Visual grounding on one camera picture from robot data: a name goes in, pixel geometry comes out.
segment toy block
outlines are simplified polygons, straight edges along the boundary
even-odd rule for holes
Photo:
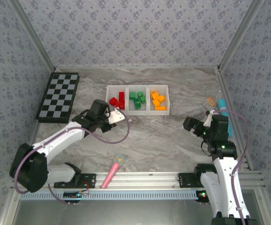
[[[158,92],[157,92],[157,91],[155,91],[155,92],[152,94],[152,98],[153,98],[154,100],[158,100]]]
[[[155,107],[155,110],[167,110],[165,106]]]
[[[137,97],[138,98],[141,98],[143,96],[143,92],[142,91],[139,91],[138,93],[137,93]]]
[[[123,102],[125,101],[125,98],[124,98],[124,92],[123,91],[120,91],[119,92],[119,102]]]
[[[161,104],[162,102],[164,102],[165,101],[165,96],[163,96],[163,95],[160,95],[159,97],[158,97],[158,101],[159,101],[159,103]]]
[[[109,100],[109,104],[111,104],[111,106],[115,106],[117,102],[118,102],[118,100],[115,97],[113,97]]]
[[[210,104],[210,106],[215,106],[216,105],[216,103],[215,103],[215,101],[214,101],[214,99],[212,97],[208,97],[206,100]]]
[[[145,103],[145,101],[146,101],[146,97],[145,96],[140,97],[140,102],[141,103]]]
[[[152,96],[152,95],[153,95],[154,93],[157,93],[157,91],[155,91],[155,90],[150,91],[150,97],[151,97],[151,98],[153,98],[153,96]]]
[[[135,93],[134,91],[130,92],[129,98],[130,98],[131,100],[134,100],[134,99],[136,98],[136,93]]]
[[[125,101],[119,102],[119,108],[125,110]]]
[[[135,101],[135,109],[140,109],[140,108],[141,108],[141,102]]]
[[[159,107],[159,101],[157,100],[157,99],[154,99],[153,101],[152,101],[152,103],[154,104],[154,107],[156,108],[156,107]]]

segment wall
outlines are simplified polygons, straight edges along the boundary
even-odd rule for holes
[[[253,165],[263,171],[271,196],[271,0],[262,5],[226,68],[233,104],[249,120]]]
[[[20,0],[55,66],[217,65],[251,0]]]
[[[49,71],[6,0],[0,0],[0,209],[16,149],[29,142]]]

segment red block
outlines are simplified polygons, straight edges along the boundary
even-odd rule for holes
[[[109,100],[109,104],[111,104],[112,106],[115,106],[117,102],[118,102],[118,100],[115,97],[113,97]]]
[[[119,102],[119,109],[125,110],[125,101]]]
[[[119,92],[119,102],[124,102],[124,92],[123,91],[120,91]]]

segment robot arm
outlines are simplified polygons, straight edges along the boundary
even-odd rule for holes
[[[15,177],[16,169],[23,158],[32,150],[38,148],[29,160],[26,160],[19,171],[18,182],[30,192],[38,191],[44,184],[53,182],[79,182],[81,171],[74,165],[48,165],[51,160],[67,148],[69,145],[79,141],[88,135],[82,128],[95,132],[100,128],[107,132],[116,126],[116,122],[124,120],[125,117],[116,108],[110,111],[108,103],[102,100],[95,100],[89,110],[83,111],[72,119],[59,132],[51,137],[33,144],[23,144],[18,148],[13,164],[10,169],[10,176]]]
[[[217,115],[213,111],[207,112],[205,123],[187,117],[183,127],[193,131],[208,145],[214,164],[198,164],[194,170],[194,177],[201,183],[207,193],[213,211],[212,225],[239,224],[241,217],[236,206],[232,191],[232,170],[237,165],[237,152],[235,144],[228,141],[228,117]],[[234,174],[234,186],[240,210],[247,225],[257,225],[256,220],[250,219],[245,205],[238,172]]]

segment green block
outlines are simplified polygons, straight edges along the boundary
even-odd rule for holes
[[[135,109],[140,109],[141,108],[141,102],[139,101],[139,99],[135,98]]]
[[[134,100],[134,99],[136,98],[136,93],[135,93],[134,91],[130,92],[129,98],[130,98],[131,100]]]
[[[139,91],[138,93],[137,93],[137,97],[138,98],[141,98],[143,96],[143,92],[142,91]]]
[[[145,103],[145,101],[146,101],[146,97],[145,96],[140,97],[140,102],[141,103]]]

